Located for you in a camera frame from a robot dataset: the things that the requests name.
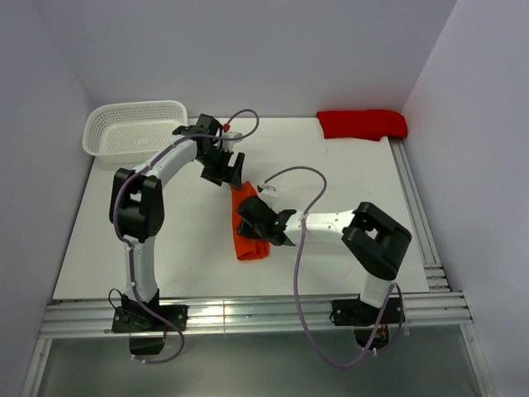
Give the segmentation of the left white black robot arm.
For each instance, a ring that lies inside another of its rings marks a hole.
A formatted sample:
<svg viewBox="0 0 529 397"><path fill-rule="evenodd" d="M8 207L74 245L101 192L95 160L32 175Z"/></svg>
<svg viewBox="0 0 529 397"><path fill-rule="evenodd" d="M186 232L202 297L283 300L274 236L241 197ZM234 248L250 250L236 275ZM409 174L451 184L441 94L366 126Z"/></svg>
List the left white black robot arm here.
<svg viewBox="0 0 529 397"><path fill-rule="evenodd" d="M114 174L109 218L126 250L124 295L138 303L131 321L142 330L157 327L161 320L160 308L151 302L159 298L154 246L164 222L164 187L184 166L197 161L203 166L203 179L240 189L245 155L238 153L233 165L230 160L234 145L246 135L229 128L202 114L192 126L177 127L166 147L144 163Z"/></svg>

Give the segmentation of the orange t-shirt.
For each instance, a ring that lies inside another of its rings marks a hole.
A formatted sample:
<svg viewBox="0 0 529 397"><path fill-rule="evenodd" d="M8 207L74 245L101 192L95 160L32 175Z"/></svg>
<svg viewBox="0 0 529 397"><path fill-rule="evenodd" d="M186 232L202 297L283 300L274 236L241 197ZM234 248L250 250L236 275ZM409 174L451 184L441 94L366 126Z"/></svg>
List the orange t-shirt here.
<svg viewBox="0 0 529 397"><path fill-rule="evenodd" d="M270 253L270 244L264 240L255 240L241 236L237 228L242 221L237 213L238 206L244 199L256 196L254 186L246 181L240 190L231 188L231 223L236 259L238 261L254 261L266 258Z"/></svg>

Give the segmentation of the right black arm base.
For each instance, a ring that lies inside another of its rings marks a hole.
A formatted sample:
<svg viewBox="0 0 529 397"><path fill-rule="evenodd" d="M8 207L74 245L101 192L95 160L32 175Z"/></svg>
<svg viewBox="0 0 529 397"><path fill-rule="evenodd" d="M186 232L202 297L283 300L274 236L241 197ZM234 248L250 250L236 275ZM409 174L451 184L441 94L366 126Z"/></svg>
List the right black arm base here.
<svg viewBox="0 0 529 397"><path fill-rule="evenodd" d="M361 347L366 347L379 309L361 302L359 298L334 299L331 307L330 321L337 327L360 327L359 331L354 331L355 340ZM390 298L369 349L385 348L392 339L390 326L398 326L400 321L405 321L400 299Z"/></svg>

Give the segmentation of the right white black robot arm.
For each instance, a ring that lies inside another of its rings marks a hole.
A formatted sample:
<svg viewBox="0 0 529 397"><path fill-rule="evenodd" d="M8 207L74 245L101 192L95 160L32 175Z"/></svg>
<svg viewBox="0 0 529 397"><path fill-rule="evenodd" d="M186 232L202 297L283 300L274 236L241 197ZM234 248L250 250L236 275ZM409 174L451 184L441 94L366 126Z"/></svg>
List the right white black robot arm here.
<svg viewBox="0 0 529 397"><path fill-rule="evenodd" d="M241 217L237 233L273 246L344 245L367 273L357 304L359 316L373 323L385 314L386 294L398 276L412 234L375 204L362 202L339 213L305 214L294 209L276 213L261 198L250 196L239 204L236 214Z"/></svg>

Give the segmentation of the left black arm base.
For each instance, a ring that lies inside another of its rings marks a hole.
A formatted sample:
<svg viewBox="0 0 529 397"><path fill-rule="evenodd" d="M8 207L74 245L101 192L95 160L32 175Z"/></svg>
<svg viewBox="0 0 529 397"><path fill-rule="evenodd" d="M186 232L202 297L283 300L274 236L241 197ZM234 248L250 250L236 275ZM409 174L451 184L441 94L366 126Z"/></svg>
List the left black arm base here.
<svg viewBox="0 0 529 397"><path fill-rule="evenodd" d="M161 317L169 320L180 331L186 328L187 305L162 305L156 309ZM169 326L148 313L134 314L122 307L115 310L112 333L129 336L129 351L136 356L156 356L164 348Z"/></svg>

